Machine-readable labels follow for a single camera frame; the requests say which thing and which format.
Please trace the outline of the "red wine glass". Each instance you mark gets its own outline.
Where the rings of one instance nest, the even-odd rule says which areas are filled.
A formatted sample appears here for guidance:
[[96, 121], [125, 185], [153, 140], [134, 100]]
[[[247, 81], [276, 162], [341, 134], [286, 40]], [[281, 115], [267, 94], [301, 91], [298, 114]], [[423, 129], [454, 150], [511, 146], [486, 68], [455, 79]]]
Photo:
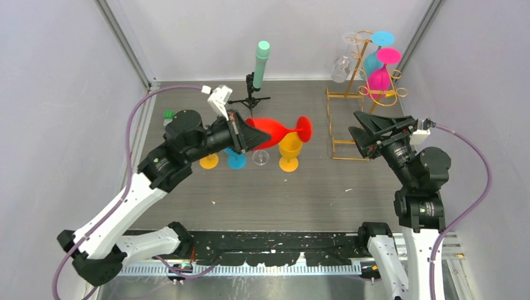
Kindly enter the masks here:
[[260, 144], [255, 150], [273, 147], [280, 143], [289, 133], [295, 133], [304, 143], [308, 142], [313, 134], [313, 125], [307, 116], [300, 116], [294, 129], [289, 129], [279, 121], [268, 117], [250, 117], [246, 119], [246, 123], [269, 134], [271, 137], [269, 141]]

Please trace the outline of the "blue wine glass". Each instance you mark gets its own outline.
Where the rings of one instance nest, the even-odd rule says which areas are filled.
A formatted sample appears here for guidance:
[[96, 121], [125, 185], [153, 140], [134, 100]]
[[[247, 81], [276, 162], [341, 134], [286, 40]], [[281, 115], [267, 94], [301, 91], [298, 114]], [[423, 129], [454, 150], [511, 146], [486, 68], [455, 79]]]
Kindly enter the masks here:
[[228, 155], [227, 165], [231, 169], [242, 169], [246, 165], [247, 158], [244, 154], [239, 154], [229, 147], [227, 147], [224, 152]]

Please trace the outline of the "clear wine glass front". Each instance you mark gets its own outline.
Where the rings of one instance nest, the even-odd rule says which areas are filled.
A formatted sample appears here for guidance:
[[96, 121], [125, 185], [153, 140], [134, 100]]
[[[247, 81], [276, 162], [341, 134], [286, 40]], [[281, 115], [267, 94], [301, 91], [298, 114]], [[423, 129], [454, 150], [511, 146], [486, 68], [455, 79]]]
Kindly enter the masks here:
[[268, 163], [269, 161], [269, 153], [266, 150], [260, 149], [256, 150], [252, 154], [252, 160], [254, 163], [256, 163], [258, 166], [263, 166]]

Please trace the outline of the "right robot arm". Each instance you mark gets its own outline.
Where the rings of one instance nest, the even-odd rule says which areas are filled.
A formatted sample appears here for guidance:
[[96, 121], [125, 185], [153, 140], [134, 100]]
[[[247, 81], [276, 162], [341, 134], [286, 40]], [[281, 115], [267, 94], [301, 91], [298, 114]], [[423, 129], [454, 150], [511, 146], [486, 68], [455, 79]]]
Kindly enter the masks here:
[[394, 212], [402, 228], [407, 267], [403, 267], [394, 234], [385, 222], [364, 222], [357, 235], [357, 250], [375, 260], [390, 299], [429, 299], [429, 268], [438, 266], [441, 246], [436, 241], [446, 229], [439, 193], [449, 180], [451, 158], [438, 147], [416, 152], [420, 132], [436, 124], [412, 116], [384, 117], [356, 111], [359, 126], [349, 127], [357, 150], [366, 159], [384, 158], [401, 183], [394, 194]]

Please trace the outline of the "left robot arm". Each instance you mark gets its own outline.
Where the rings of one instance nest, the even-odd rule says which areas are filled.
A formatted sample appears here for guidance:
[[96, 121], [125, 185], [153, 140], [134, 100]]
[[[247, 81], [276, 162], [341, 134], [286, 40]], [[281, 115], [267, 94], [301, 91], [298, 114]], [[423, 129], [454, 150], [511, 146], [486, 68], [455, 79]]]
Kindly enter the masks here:
[[65, 230], [57, 240], [76, 272], [93, 286], [108, 283], [124, 266], [154, 256], [186, 258], [193, 239], [178, 222], [137, 236], [127, 236], [126, 231], [191, 175], [193, 162], [227, 148], [245, 153], [270, 139], [270, 134], [247, 124], [235, 110], [207, 127], [197, 111], [179, 111], [166, 126], [163, 143], [138, 164], [124, 190], [85, 226]]

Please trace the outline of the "orange wine glass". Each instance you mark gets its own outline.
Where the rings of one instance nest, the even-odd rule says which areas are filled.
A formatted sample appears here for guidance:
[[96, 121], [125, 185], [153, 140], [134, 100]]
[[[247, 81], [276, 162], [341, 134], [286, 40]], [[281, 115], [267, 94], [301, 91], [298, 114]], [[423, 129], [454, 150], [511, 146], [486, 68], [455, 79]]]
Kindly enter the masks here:
[[278, 144], [281, 158], [279, 167], [285, 172], [293, 172], [298, 166], [298, 156], [301, 152], [303, 142], [296, 132], [290, 132]]
[[203, 169], [213, 169], [219, 163], [219, 157], [217, 154], [210, 154], [199, 160], [199, 164]]

